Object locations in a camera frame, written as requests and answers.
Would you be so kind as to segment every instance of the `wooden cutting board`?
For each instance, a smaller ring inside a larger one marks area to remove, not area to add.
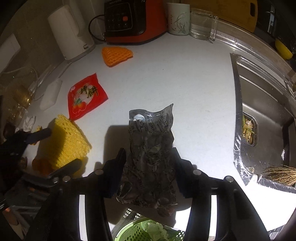
[[[257,0],[183,0],[190,8],[213,12],[220,19],[254,32],[258,5]]]

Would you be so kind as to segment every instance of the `white kettle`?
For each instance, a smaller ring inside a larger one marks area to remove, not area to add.
[[[74,0],[55,10],[48,22],[66,60],[81,58],[94,48],[94,40]]]

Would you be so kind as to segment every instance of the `stainless steel sink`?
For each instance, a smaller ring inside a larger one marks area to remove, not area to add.
[[[241,141],[244,167],[253,167],[258,175],[270,166],[296,167],[295,99],[269,73],[244,58],[237,61],[237,71],[242,111],[256,123],[255,143]]]

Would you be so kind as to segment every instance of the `white countertop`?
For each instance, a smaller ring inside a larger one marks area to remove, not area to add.
[[[258,185],[256,181],[244,186],[233,164],[236,101],[230,53],[238,53],[237,50],[219,41],[209,43],[191,36],[166,33],[144,45],[128,46],[133,51],[133,58],[109,68],[101,56],[103,46],[105,44],[96,46],[68,67],[60,78],[62,86],[54,106],[41,111],[41,100],[31,104],[28,116],[36,116],[33,129],[47,127],[58,114],[69,117],[67,93],[71,86],[97,73],[109,99],[75,121],[92,145],[83,176],[91,173],[95,165],[98,167],[99,163],[114,158],[120,147],[129,150],[127,125],[130,110],[154,112],[174,103],[173,146],[177,147],[180,156],[210,177],[223,179],[227,175],[233,176],[253,203],[267,230],[288,221],[296,207],[296,195]],[[39,92],[57,75],[58,69],[41,85]],[[118,133],[126,133],[126,138],[120,139]],[[35,157],[37,148],[38,145],[26,149],[29,161]],[[111,217],[108,210],[122,211],[121,204],[113,201],[111,206],[106,205],[110,227],[116,224],[116,218]],[[188,204],[184,208],[186,210],[177,212],[176,221],[174,217],[159,221],[185,230],[190,209]],[[154,210],[140,211],[143,215],[157,218]],[[215,208],[212,214],[213,217],[216,215]],[[215,218],[211,222],[211,236],[215,236],[214,226]]]

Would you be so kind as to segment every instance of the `red snack wrapper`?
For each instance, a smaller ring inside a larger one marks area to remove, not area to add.
[[[90,75],[71,87],[68,93],[70,120],[74,121],[97,108],[108,99],[99,85],[96,74]]]

